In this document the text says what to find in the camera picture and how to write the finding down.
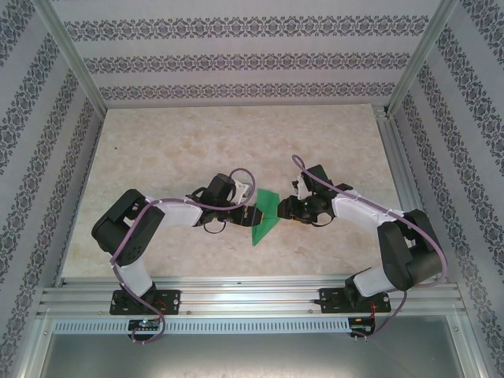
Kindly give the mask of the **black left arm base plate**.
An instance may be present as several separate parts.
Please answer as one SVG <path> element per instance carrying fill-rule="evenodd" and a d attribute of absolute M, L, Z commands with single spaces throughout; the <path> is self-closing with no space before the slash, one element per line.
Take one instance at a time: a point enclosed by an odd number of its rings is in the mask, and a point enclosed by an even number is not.
<path fill-rule="evenodd" d="M 163 315 L 177 315 L 180 305 L 180 291 L 175 290 L 150 290 L 141 297 Z M 125 290 L 113 292 L 110 315 L 154 315 L 155 312 L 135 300 Z"/>

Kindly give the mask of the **aluminium frame post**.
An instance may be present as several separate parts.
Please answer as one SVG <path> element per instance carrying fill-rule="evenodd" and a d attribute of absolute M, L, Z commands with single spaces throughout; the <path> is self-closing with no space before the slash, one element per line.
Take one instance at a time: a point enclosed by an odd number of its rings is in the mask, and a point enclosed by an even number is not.
<path fill-rule="evenodd" d="M 58 16 L 51 0 L 31 0 L 36 12 L 40 15 L 43 23 L 52 35 L 59 50 L 63 54 L 69 68 L 78 79 L 87 98 L 90 100 L 101 120 L 105 120 L 107 114 L 106 101 L 102 97 L 98 86 L 93 80 L 87 66 L 77 50 L 63 21 Z"/>
<path fill-rule="evenodd" d="M 421 36 L 420 42 L 417 44 L 406 68 L 397 82 L 391 97 L 385 106 L 386 114 L 392 118 L 398 111 L 402 100 L 407 94 L 410 86 L 415 80 L 424 61 L 427 59 L 431 49 L 435 45 L 436 39 L 439 37 L 445 24 L 449 20 L 454 8 L 458 4 L 458 0 L 440 0 L 436 11 L 428 22 L 424 34 Z"/>

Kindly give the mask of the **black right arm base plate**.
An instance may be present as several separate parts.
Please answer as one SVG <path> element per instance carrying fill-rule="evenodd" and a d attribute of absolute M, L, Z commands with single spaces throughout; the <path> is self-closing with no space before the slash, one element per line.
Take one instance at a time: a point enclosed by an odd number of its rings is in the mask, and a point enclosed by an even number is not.
<path fill-rule="evenodd" d="M 349 287 L 321 288 L 319 299 L 314 301 L 322 313 L 390 313 L 391 304 L 387 293 L 380 292 L 370 297 L 362 296 Z"/>

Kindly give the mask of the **grey metal sheet panel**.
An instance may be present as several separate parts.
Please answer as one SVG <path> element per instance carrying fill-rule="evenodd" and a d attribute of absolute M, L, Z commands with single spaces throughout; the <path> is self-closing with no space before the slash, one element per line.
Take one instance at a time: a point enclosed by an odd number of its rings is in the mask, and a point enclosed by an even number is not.
<path fill-rule="evenodd" d="M 41 378 L 465 378 L 454 347 L 356 343 L 336 334 L 56 335 Z"/>

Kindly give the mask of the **green paper sheet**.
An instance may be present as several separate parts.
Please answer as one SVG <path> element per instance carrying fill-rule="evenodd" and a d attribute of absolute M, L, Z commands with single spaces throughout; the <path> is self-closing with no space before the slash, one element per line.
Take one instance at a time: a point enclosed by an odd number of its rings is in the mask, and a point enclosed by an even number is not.
<path fill-rule="evenodd" d="M 277 216 L 279 204 L 279 194 L 266 189 L 258 190 L 255 207 L 262 212 L 262 219 L 259 225 L 252 227 L 252 246 L 257 246 L 279 222 L 280 218 Z"/>

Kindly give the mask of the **aluminium mounting rail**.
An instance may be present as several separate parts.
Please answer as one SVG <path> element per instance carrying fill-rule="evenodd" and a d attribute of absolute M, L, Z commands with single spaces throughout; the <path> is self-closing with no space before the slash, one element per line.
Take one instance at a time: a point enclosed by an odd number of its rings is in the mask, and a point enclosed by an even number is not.
<path fill-rule="evenodd" d="M 159 289 L 181 293 L 180 317 L 315 317 L 323 287 L 342 287 L 344 276 L 157 277 Z M 66 278 L 43 289 L 38 317 L 85 318 L 109 316 L 109 304 L 118 283 L 114 278 Z M 390 295 L 401 315 L 454 315 L 466 311 L 458 285 L 409 290 L 406 302 Z"/>

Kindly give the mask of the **aluminium side rail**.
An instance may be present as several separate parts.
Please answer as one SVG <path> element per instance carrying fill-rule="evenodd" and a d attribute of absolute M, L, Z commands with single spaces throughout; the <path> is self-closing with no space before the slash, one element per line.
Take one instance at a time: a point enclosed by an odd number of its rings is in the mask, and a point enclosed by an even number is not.
<path fill-rule="evenodd" d="M 401 208 L 407 211 L 424 209 L 394 120 L 383 106 L 372 106 L 372 111 Z"/>

